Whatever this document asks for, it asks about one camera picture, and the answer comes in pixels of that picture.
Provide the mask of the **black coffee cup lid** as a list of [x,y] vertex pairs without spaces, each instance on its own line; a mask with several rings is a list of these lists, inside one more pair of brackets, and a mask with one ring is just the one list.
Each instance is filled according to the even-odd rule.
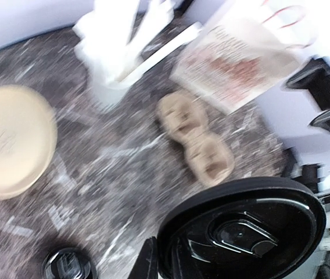
[[180,203],[157,233],[159,273],[182,264],[192,278],[284,278],[317,249],[322,203],[303,184],[251,177],[211,187]]

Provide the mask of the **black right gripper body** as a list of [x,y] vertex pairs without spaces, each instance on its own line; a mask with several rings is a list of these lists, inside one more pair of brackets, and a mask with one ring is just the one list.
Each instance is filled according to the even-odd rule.
[[311,56],[285,81],[284,87],[308,91],[321,111],[309,125],[330,133],[330,60],[325,56]]

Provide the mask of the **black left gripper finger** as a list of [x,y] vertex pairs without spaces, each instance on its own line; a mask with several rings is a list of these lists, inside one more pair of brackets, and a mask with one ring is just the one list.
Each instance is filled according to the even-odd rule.
[[157,239],[145,240],[128,279],[158,279]]

